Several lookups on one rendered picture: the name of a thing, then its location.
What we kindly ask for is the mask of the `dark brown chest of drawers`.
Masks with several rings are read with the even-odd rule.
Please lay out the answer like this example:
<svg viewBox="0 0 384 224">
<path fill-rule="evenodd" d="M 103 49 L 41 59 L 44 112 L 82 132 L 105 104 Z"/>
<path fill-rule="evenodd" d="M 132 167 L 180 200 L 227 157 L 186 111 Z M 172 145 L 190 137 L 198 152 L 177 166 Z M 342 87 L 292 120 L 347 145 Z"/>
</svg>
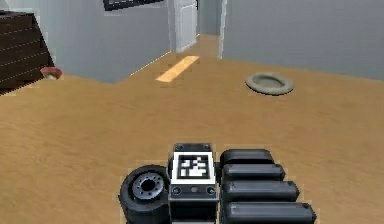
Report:
<svg viewBox="0 0 384 224">
<path fill-rule="evenodd" d="M 0 95 L 34 83 L 54 62 L 33 13 L 0 10 Z"/>
</svg>

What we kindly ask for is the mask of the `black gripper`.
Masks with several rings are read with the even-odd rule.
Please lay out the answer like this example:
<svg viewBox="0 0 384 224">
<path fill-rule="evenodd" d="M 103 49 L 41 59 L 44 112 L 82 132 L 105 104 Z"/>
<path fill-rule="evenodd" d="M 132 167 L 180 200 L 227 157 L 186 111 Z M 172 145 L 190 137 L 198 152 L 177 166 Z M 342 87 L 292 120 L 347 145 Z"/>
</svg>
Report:
<svg viewBox="0 0 384 224">
<path fill-rule="evenodd" d="M 123 180 L 118 199 L 126 224 L 170 224 L 166 168 L 145 165 Z"/>
</svg>

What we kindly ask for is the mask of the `dark framed wall picture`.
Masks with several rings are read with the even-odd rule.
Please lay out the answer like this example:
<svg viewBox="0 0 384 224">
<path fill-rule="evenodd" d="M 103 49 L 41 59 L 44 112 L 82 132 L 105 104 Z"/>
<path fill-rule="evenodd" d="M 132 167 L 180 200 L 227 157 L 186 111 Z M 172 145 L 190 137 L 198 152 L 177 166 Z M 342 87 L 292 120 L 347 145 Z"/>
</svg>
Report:
<svg viewBox="0 0 384 224">
<path fill-rule="evenodd" d="M 161 8 L 166 7 L 168 0 L 102 0 L 105 11 L 127 8 Z"/>
</svg>

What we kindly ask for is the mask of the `red round bowl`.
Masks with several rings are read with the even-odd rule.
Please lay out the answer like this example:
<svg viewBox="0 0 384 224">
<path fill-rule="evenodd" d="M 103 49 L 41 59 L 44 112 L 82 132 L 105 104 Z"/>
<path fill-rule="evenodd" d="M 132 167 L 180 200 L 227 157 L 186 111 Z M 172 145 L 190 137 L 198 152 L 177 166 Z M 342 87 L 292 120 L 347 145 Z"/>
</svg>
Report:
<svg viewBox="0 0 384 224">
<path fill-rule="evenodd" d="M 40 69 L 45 79 L 58 80 L 62 76 L 62 71 L 56 67 L 43 67 Z"/>
</svg>

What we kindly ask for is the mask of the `grey round pet bed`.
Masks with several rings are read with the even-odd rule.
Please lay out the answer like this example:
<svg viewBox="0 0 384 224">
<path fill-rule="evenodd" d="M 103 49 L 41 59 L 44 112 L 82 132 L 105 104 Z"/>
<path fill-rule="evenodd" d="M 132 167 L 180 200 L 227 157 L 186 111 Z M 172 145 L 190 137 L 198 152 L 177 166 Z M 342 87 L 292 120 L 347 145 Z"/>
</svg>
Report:
<svg viewBox="0 0 384 224">
<path fill-rule="evenodd" d="M 245 84 L 257 93 L 272 96 L 290 93 L 295 87 L 292 80 L 276 73 L 253 74 L 245 80 Z"/>
</svg>

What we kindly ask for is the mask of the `white room door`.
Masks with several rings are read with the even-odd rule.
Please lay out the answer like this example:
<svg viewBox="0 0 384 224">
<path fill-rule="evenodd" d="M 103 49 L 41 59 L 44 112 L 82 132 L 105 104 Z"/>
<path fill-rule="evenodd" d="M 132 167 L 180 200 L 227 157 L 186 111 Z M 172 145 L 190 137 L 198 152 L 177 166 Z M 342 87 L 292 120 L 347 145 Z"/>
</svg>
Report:
<svg viewBox="0 0 384 224">
<path fill-rule="evenodd" d="M 197 0 L 175 0 L 176 51 L 184 52 L 197 42 Z"/>
</svg>

